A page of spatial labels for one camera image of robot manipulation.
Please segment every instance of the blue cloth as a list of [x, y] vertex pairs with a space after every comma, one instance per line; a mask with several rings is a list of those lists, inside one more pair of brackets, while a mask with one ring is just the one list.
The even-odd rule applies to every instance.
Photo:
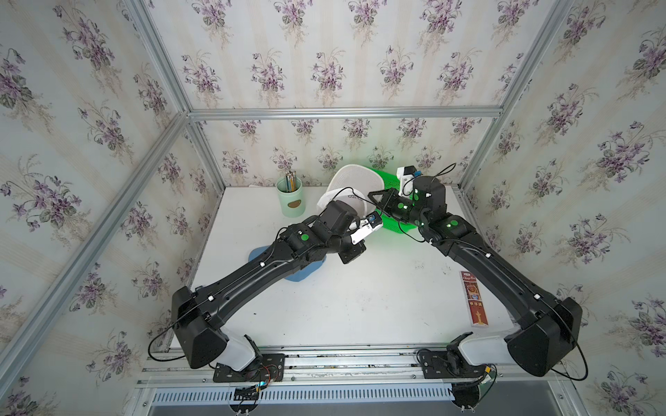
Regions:
[[[250, 255], [248, 257], [248, 261], [252, 260], [253, 258], [257, 257], [259, 254], [263, 253], [268, 246], [263, 246], [259, 248], [255, 248], [250, 252]], [[321, 262], [314, 262], [310, 263], [303, 270], [298, 270], [296, 273], [292, 274], [291, 276], [285, 277], [286, 280], [289, 280], [290, 282], [300, 282], [301, 280], [307, 278], [310, 273], [314, 272], [318, 268], [322, 267], [322, 264], [326, 261], [326, 257]]]

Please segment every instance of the mounting plate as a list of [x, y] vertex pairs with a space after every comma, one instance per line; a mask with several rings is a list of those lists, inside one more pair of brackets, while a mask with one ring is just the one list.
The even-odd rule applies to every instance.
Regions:
[[263, 354], [261, 365], [263, 367], [268, 367], [270, 369], [270, 374], [264, 370], [263, 367], [259, 367], [260, 371], [257, 371], [257, 374], [251, 378], [246, 378], [247, 373], [239, 373], [234, 371], [231, 367], [217, 363], [215, 365], [215, 374], [212, 376], [212, 380], [215, 383], [243, 383], [245, 381], [258, 383], [259, 381], [268, 382], [268, 378], [273, 375], [271, 383], [274, 381], [282, 381], [284, 376], [284, 354]]

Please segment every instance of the black robotic arm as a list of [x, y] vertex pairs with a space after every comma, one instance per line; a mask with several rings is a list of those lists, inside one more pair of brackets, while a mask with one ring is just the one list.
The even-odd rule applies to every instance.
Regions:
[[[412, 199], [392, 188], [368, 196], [383, 213], [417, 225], [425, 242], [467, 268], [488, 287], [520, 326], [503, 339], [511, 358], [528, 373], [545, 375], [575, 347], [581, 307], [571, 298], [560, 301], [535, 285], [488, 247], [469, 222], [447, 212], [446, 188], [436, 177], [415, 177], [412, 192]], [[264, 253], [227, 277], [194, 292], [187, 287], [176, 291], [171, 309], [174, 332], [190, 366], [199, 368], [220, 361], [225, 352], [232, 354], [229, 351], [238, 345], [238, 338], [222, 327], [257, 294], [328, 253], [338, 253], [347, 264], [365, 251], [362, 238], [380, 226], [378, 214], [359, 218], [349, 205], [334, 200], [321, 215], [286, 227]], [[464, 352], [458, 351], [465, 336], [452, 344], [454, 366], [465, 364]], [[237, 371], [247, 368], [259, 355], [251, 339], [246, 338], [248, 358], [233, 355], [226, 360], [235, 364], [223, 362]]]

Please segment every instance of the floral wallpaper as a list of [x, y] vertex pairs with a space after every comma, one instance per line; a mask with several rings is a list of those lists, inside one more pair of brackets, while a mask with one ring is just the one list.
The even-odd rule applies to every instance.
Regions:
[[[583, 307], [594, 416], [666, 414], [664, 15], [577, 0], [467, 191], [488, 242]], [[563, 362], [583, 374], [577, 351]]]
[[306, 186], [325, 186], [351, 163], [392, 174], [414, 165], [435, 174], [455, 162], [442, 180], [457, 184], [489, 123], [466, 117], [348, 118], [208, 121], [201, 127], [229, 186], [274, 186], [288, 170]]
[[[164, 164], [173, 181], [165, 180]], [[7, 414], [122, 414], [149, 341], [169, 323], [171, 295], [194, 278], [209, 229], [199, 224], [210, 224], [217, 208], [211, 179], [185, 135], [164, 164], [3, 398]], [[180, 192], [174, 183], [182, 183]], [[1, 288], [0, 296], [8, 298], [12, 289]], [[11, 325], [15, 311], [2, 308], [3, 327]], [[155, 351], [171, 335], [156, 341]]]
[[[164, 0], [149, 11], [194, 108], [438, 106], [499, 104], [553, 4]], [[572, 10], [563, 54], [605, 7]]]
[[[0, 348], [175, 114], [128, 16], [122, 1], [0, 3]], [[114, 302], [91, 273], [101, 296], [72, 309]]]

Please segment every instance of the pencil holder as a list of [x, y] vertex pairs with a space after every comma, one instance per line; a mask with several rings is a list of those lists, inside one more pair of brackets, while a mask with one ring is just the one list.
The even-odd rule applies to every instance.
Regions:
[[287, 179], [282, 177], [275, 184], [278, 189], [278, 199], [280, 200], [280, 209], [285, 217], [295, 218], [303, 215], [305, 212], [305, 201], [303, 200], [303, 182], [296, 177], [296, 190], [287, 192]]

